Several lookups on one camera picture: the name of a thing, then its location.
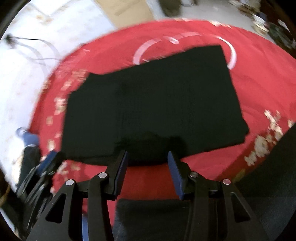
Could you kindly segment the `dark ceramic jar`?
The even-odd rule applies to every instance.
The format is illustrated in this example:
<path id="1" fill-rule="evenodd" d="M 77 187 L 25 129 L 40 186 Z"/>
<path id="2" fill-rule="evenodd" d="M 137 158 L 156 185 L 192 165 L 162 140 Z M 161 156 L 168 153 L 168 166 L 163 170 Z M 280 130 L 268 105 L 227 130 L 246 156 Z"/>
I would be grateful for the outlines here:
<path id="1" fill-rule="evenodd" d="M 180 14 L 180 0 L 159 0 L 159 5 L 161 6 L 163 13 L 167 17 L 175 17 Z"/>

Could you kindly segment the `blue sock foot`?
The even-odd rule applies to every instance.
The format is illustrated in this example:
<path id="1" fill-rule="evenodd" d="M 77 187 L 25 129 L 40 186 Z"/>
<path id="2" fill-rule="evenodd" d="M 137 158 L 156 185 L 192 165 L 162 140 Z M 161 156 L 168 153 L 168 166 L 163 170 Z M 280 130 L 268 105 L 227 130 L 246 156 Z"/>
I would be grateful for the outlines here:
<path id="1" fill-rule="evenodd" d="M 26 128 L 20 127 L 16 130 L 16 135 L 22 139 L 25 147 L 26 146 L 38 146 L 39 145 L 39 137 L 36 134 L 29 132 Z"/>

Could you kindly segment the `black jeans leg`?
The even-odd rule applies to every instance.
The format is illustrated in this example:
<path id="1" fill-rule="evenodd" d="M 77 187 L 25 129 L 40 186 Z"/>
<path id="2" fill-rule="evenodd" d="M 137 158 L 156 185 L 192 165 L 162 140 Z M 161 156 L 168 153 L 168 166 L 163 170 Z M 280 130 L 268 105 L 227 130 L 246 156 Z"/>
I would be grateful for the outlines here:
<path id="1" fill-rule="evenodd" d="M 20 187 L 23 183 L 31 169 L 35 168 L 40 163 L 41 156 L 41 151 L 38 146 L 29 145 L 25 147 L 23 151 L 20 176 L 17 184 L 18 187 Z"/>

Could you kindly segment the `black pants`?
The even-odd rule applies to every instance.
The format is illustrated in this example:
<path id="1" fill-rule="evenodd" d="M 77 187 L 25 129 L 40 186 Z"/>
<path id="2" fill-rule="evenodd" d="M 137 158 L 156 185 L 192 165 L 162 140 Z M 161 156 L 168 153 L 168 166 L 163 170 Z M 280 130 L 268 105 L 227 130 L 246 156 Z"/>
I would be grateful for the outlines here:
<path id="1" fill-rule="evenodd" d="M 132 166 L 242 144 L 249 132 L 219 45 L 196 47 L 104 75 L 68 98 L 61 150 L 105 165 L 127 151 Z"/>

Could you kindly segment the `black wall plug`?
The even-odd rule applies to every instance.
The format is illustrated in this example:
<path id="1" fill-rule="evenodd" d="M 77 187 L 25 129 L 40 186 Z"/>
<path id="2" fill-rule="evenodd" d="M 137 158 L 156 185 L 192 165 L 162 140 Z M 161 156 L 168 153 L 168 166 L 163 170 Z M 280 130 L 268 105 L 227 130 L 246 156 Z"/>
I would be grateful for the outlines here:
<path id="1" fill-rule="evenodd" d="M 11 48 L 15 48 L 18 43 L 16 38 L 11 34 L 7 34 L 4 40 Z"/>

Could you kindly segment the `red rose bedspread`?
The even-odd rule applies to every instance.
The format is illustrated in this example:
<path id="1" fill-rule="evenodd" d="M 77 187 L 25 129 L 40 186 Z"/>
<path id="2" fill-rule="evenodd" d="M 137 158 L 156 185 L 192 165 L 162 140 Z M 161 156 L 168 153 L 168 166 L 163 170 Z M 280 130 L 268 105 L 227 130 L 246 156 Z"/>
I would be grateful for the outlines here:
<path id="1" fill-rule="evenodd" d="M 245 196 L 295 189 L 295 179 L 267 167 L 266 156 L 295 124 L 295 59 L 247 30 L 198 20 L 139 24 L 82 45 L 44 83 L 30 131 L 43 155 L 60 149 L 69 94 L 89 72 L 105 74 L 191 47 L 221 45 L 250 132 L 243 144 L 187 157 L 191 168 L 211 180 L 229 178 Z"/>

